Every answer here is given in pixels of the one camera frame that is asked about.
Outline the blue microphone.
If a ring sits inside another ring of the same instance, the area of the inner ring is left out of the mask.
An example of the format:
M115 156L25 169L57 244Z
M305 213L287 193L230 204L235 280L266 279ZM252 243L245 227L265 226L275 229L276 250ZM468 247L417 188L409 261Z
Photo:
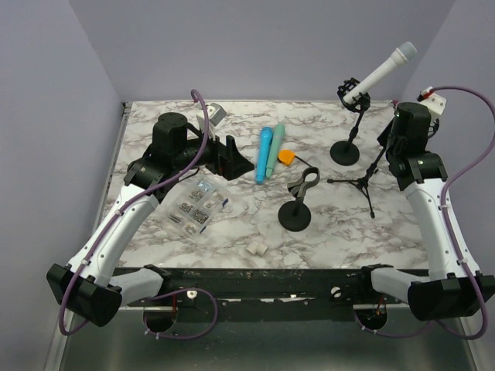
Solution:
M258 162L256 167L255 181L262 184L265 180L268 156L271 149L273 130L270 127L263 127L260 133L260 143L258 151Z

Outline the black shock-mount tripod stand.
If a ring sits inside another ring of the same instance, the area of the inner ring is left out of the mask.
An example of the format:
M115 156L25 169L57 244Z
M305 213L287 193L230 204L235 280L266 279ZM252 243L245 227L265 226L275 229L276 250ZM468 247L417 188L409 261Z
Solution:
M375 175L378 172L377 165L378 162L382 159L384 156L385 150L382 148L375 160L368 166L365 175L358 178L358 179L327 179L326 182L329 184L337 184L337 183L346 183L350 184L353 187L355 187L360 193L363 194L363 196L366 198L368 202L368 206L370 209L370 217L372 219L375 218L375 213L374 213L374 208L372 206L372 202L370 199L370 193L368 190L369 187L369 181L373 175Z

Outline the mint green microphone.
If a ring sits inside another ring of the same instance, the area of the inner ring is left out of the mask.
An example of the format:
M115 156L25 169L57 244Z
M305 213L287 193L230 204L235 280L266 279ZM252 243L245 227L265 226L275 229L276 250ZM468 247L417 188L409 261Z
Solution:
M275 125L272 132L272 139L270 150L268 153L268 160L266 165L265 177L270 179L274 170L275 164L278 161L278 153L280 151L280 147L282 146L282 141L285 137L285 125L281 122Z

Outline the black round-base microphone stand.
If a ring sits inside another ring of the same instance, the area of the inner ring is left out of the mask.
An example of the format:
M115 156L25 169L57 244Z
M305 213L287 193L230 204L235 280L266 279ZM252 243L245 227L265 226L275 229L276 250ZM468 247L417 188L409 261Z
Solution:
M288 231L300 232L306 229L311 222L311 212L304 203L308 189L317 186L320 173L317 167L308 167L302 176L295 182L287 185L288 191L294 200L284 203L278 211L278 221Z

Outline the white microphone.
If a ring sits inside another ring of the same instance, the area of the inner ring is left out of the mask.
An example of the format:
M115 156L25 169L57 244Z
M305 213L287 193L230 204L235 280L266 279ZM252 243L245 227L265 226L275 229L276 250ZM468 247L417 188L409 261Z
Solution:
M343 96L343 101L346 104L352 104L360 94L366 94L389 73L412 60L416 54L417 49L411 42L403 43L379 67L359 82L349 93L346 93Z

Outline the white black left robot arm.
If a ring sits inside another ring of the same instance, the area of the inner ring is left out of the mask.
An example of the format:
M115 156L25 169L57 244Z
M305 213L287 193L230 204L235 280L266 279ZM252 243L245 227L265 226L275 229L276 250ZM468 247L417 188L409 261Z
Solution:
M194 128L182 114L161 114L153 126L151 144L128 166L118 197L94 234L66 265L54 264L47 272L60 305L62 334L71 333L65 327L67 311L102 327L122 305L142 299L164 305L171 298L172 288L163 269L146 265L120 276L114 275L114 269L138 228L179 178L201 166L228 181L254 169L232 136L222 142Z

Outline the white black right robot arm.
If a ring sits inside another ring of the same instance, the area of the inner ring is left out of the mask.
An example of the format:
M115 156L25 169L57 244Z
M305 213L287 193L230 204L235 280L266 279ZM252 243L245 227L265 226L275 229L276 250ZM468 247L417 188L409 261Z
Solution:
M431 121L424 104L399 103L378 139L390 173L418 220L428 276L376 264L363 268L355 286L361 301L371 303L389 295L407 304L420 321L470 317L494 294L494 277L481 274L444 190L448 175L443 161L426 149Z

